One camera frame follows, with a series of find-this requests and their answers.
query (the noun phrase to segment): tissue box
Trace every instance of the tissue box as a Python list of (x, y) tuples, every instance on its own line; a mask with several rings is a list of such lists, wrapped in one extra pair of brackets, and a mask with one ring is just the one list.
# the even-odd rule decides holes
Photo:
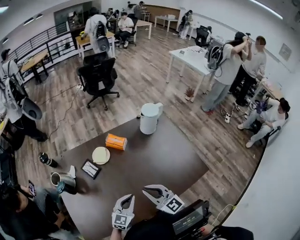
[(175, 19), (175, 17), (176, 17), (175, 15), (168, 14), (168, 19), (172, 19), (173, 20), (173, 19)]
[(118, 137), (109, 133), (106, 137), (105, 145), (110, 148), (116, 148), (124, 151), (127, 145), (127, 138)]

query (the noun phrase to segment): black pants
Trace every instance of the black pants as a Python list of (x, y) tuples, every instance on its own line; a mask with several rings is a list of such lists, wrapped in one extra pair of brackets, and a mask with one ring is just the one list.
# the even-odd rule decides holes
[(250, 87), (256, 83), (255, 78), (252, 78), (243, 68), (243, 66), (240, 67), (238, 74), (235, 77), (235, 80), (233, 82), (233, 84), (230, 87), (230, 92), (234, 92), (236, 90), (236, 88), (240, 85), (240, 83), (243, 81), (243, 79), (245, 79), (244, 81), (244, 85), (242, 87), (242, 89), (240, 90), (240, 94), (236, 99), (236, 103), (237, 105), (242, 105), (243, 101), (250, 89)]
[(24, 114), (20, 119), (14, 122), (13, 125), (18, 129), (18, 131), (37, 140), (38, 142), (44, 142), (47, 140), (47, 135), (37, 129), (35, 121), (29, 119)]
[(127, 38), (129, 38), (131, 36), (131, 33), (130, 32), (127, 32), (127, 31), (118, 31), (114, 37), (117, 39), (117, 40), (120, 40), (122, 39), (123, 42), (127, 41)]

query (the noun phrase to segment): gray pants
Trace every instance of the gray pants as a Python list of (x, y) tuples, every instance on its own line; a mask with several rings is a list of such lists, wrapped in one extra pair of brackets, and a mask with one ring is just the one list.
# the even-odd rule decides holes
[(205, 102), (201, 108), (205, 112), (213, 110), (216, 107), (216, 105), (218, 105), (224, 100), (229, 89), (230, 85), (222, 84), (218, 80), (216, 80), (214, 85), (212, 86), (211, 91), (207, 94)]
[[(33, 199), (33, 202), (37, 205), (37, 207), (45, 214), (46, 205), (45, 200), (46, 196), (49, 195), (52, 200), (57, 203), (57, 207), (62, 210), (61, 196), (55, 189), (51, 188), (36, 188), (36, 197)], [(49, 237), (60, 239), (60, 240), (77, 240), (77, 236), (79, 233), (72, 233), (63, 229), (59, 229), (56, 232), (49, 234)]]

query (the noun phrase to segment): white plate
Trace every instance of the white plate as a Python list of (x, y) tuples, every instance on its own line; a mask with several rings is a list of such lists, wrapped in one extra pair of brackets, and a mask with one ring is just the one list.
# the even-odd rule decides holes
[(105, 147), (97, 147), (92, 154), (93, 162), (99, 165), (103, 165), (108, 162), (111, 154)]

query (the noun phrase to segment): small potted plant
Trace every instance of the small potted plant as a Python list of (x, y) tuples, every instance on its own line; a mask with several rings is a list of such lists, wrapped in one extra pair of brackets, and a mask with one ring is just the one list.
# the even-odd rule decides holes
[(194, 92), (195, 92), (194, 89), (192, 89), (192, 88), (190, 88), (190, 87), (187, 88), (185, 99), (186, 99), (187, 101), (191, 100), (191, 98), (194, 96)]

